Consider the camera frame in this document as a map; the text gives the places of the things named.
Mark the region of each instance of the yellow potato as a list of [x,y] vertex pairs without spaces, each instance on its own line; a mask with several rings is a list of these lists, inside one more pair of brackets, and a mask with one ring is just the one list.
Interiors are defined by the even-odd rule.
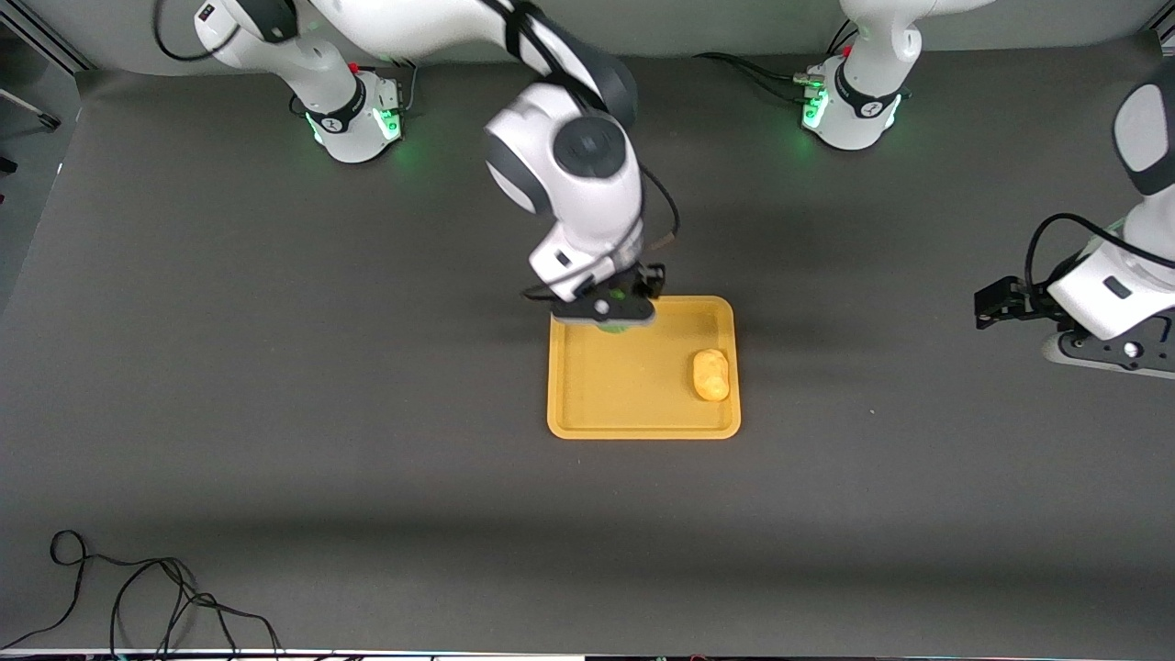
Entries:
[[693,355],[693,390],[706,402],[723,402],[731,394],[731,366],[718,350]]

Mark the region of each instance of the white wall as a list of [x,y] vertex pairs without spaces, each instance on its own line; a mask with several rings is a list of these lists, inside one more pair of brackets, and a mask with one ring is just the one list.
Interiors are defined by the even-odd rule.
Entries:
[[[164,39],[173,50],[201,50],[192,14],[201,0],[169,0]],[[152,0],[25,0],[96,65],[140,73],[226,70],[216,62],[184,65],[159,54],[150,36]],[[537,0],[585,41],[631,55],[815,53],[844,20],[835,0]],[[920,23],[932,49],[1075,46],[1130,34],[1163,0],[998,0],[981,9]],[[348,59],[358,50],[333,28],[320,34]],[[464,47],[434,60],[498,59],[492,48]]]

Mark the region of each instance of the table surface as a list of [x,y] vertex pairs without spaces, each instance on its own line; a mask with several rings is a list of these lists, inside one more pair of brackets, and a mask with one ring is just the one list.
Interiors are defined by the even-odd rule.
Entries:
[[[1136,202],[1108,129],[1157,59],[928,53],[866,153],[720,63],[632,61],[684,215],[666,292],[736,310],[724,443],[548,432],[546,312],[517,295],[548,225],[481,135],[523,68],[424,70],[407,141],[351,167],[274,77],[87,74],[0,322],[2,638],[65,607],[45,552],[73,527],[183,558],[289,647],[1175,656],[1175,386],[971,309],[1046,215]],[[28,645],[105,645],[125,578]],[[170,594],[133,591],[129,643]],[[207,616],[184,643],[222,646]]]

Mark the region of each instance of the white robot link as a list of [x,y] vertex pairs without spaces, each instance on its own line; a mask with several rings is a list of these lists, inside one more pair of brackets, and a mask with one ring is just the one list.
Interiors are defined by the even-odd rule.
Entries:
[[[1173,379],[1175,62],[1162,63],[1130,92],[1113,134],[1142,201],[1108,229],[1075,214],[1048,217],[1032,237],[1023,277],[1003,277],[975,294],[975,323],[982,329],[1007,318],[1050,318],[1059,333],[1045,344],[1048,360]],[[1097,237],[1038,283],[1036,244],[1060,220]]]
[[486,126],[486,164],[498,186],[553,227],[530,255],[552,313],[568,322],[647,323],[664,267],[643,250],[642,168],[625,131],[637,89],[618,59],[513,0],[207,0],[195,14],[208,52],[240,69],[281,76],[307,108],[315,137],[336,160],[362,162],[402,136],[400,93],[352,70],[309,34],[321,15],[384,60],[490,41],[542,75]]
[[838,149],[872,146],[893,126],[902,83],[922,54],[914,21],[994,1],[840,0],[860,34],[848,56],[834,54],[793,77],[806,87],[800,124]]

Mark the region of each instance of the green light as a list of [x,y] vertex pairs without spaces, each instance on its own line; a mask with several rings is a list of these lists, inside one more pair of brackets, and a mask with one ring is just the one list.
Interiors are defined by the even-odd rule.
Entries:
[[400,137],[400,115],[392,110],[371,108],[371,116],[380,124],[380,131],[389,142]]
[[314,123],[314,120],[310,119],[310,113],[306,114],[306,121],[310,124],[310,130],[314,131],[314,141],[322,144],[322,135],[318,135],[318,127]]
[[821,89],[819,96],[808,101],[808,106],[812,107],[804,113],[804,124],[808,128],[817,128],[820,126],[820,120],[824,119],[824,110],[828,107],[828,90]]
[[901,104],[901,94],[898,94],[898,97],[894,99],[893,101],[893,109],[889,110],[889,119],[885,120],[886,128],[893,126],[893,121],[898,117],[898,106],[900,104]]

